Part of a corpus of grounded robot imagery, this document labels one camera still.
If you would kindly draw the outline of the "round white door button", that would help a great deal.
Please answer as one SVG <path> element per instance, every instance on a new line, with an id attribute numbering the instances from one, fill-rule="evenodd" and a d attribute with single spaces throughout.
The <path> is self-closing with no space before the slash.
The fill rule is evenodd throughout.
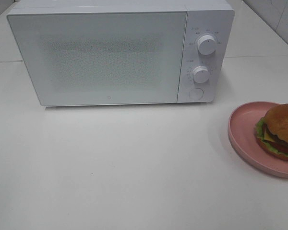
<path id="1" fill-rule="evenodd" d="M 204 91 L 200 88 L 194 88 L 189 92 L 189 98 L 194 101 L 198 101 L 202 99 L 203 95 L 204 95 Z"/>

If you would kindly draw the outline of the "white timer knob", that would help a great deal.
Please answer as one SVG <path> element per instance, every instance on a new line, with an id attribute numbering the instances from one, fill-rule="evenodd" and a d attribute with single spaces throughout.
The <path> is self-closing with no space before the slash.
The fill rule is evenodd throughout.
<path id="1" fill-rule="evenodd" d="M 198 66 L 192 70 L 192 78 L 195 83 L 205 83 L 209 80 L 209 71 L 205 66 Z"/>

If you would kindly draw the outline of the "white microwave door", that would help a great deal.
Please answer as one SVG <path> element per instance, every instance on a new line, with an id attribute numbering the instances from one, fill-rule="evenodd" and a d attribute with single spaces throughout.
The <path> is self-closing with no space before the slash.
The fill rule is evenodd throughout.
<path id="1" fill-rule="evenodd" d="M 185 12 L 8 15 L 43 106 L 174 103 Z"/>

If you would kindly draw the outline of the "pink round plate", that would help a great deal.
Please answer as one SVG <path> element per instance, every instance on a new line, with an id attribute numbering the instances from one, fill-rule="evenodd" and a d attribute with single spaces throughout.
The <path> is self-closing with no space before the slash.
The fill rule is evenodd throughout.
<path id="1" fill-rule="evenodd" d="M 228 138 L 236 153 L 249 165 L 269 175 L 288 179 L 288 161 L 268 154 L 257 143 L 255 136 L 255 124 L 277 105 L 251 102 L 237 107 L 228 121 Z"/>

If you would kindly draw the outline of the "burger with lettuce and cheese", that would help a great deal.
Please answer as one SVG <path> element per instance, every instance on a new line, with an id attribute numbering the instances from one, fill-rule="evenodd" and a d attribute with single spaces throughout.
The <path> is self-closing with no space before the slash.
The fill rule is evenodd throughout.
<path id="1" fill-rule="evenodd" d="M 288 103 L 274 106 L 260 118 L 255 137 L 265 152 L 288 161 Z"/>

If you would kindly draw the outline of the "white microwave oven body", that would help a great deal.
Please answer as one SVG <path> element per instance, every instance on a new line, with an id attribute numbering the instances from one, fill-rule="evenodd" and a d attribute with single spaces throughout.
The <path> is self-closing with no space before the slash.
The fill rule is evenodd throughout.
<path id="1" fill-rule="evenodd" d="M 185 12 L 185 34 L 180 68 L 177 100 L 174 103 L 211 102 L 216 93 L 228 39 L 234 19 L 233 8 L 224 0 L 22 0 L 8 15 L 42 14 L 110 14 Z M 212 35 L 216 50 L 210 55 L 198 51 L 197 41 Z M 205 66 L 210 73 L 205 83 L 195 83 L 192 70 Z M 194 88 L 204 91 L 202 99 L 194 101 L 189 92 Z"/>

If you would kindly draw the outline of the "upper white power knob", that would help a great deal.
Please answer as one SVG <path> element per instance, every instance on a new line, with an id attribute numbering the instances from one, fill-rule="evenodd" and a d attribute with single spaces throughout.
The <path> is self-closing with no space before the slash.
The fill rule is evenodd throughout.
<path id="1" fill-rule="evenodd" d="M 216 40 L 212 35 L 203 35 L 197 41 L 198 51 L 202 55 L 210 55 L 216 50 Z"/>

